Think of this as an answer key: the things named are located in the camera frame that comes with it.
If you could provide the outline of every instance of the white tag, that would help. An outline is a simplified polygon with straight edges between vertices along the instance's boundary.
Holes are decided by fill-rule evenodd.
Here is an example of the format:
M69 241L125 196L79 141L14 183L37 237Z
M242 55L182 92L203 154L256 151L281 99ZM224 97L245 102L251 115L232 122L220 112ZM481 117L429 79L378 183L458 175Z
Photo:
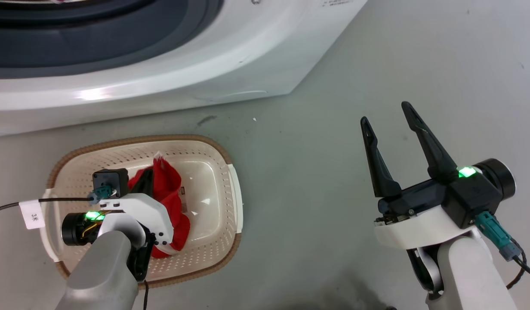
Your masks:
M18 205L21 207L22 217L25 220L27 229L45 227L41 204L38 200L23 201L19 202Z

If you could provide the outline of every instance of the laundry basket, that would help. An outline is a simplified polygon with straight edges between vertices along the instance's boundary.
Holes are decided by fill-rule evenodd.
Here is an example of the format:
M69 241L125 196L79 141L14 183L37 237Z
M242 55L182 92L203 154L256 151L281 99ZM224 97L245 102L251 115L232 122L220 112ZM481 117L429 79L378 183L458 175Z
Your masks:
M208 275L224 267L239 246L243 227L242 196L236 170L220 145L203 136L168 135L122 139L72 151L51 171L45 198L84 197L92 190L92 174L126 168L130 178L163 157L179 172L191 230L182 251L151 259L147 282L159 287ZM86 202L43 204L46 226L40 229L48 255L64 276L76 267L90 245L69 247L60 226L68 213L95 210Z

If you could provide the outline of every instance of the green light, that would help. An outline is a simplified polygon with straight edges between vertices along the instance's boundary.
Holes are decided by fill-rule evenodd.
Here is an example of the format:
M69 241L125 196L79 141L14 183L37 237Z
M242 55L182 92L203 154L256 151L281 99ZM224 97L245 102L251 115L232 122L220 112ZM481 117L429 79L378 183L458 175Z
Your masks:
M101 215L100 212L90 211L86 213L86 219L88 220L104 220L104 215Z
M458 177L459 178L468 178L470 175L476 173L475 169L472 167L463 167L458 171Z

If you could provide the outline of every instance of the red cloth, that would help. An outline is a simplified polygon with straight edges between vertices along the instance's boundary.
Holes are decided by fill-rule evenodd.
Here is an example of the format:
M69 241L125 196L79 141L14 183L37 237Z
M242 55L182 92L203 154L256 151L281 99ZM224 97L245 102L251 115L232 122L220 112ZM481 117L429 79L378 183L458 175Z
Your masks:
M173 241L170 246L181 251L187 241L188 231L191 223L188 217L181 213L181 199L179 198L179 189L181 188L181 176L177 171L162 157L154 159L154 165L147 167L154 171L154 189L153 196L167 209L167 214L174 228ZM137 171L135 177L129 180L129 189L132 189L135 183L141 178L145 169ZM152 249L152 257L164 258L169 255L160 251L156 247Z

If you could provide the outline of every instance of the washing machine door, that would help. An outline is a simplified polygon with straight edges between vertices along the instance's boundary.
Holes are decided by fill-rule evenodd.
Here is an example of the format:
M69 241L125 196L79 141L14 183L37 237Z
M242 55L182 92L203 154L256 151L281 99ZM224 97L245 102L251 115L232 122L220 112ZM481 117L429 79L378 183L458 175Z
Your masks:
M0 79L70 76L169 52L222 0L0 0Z

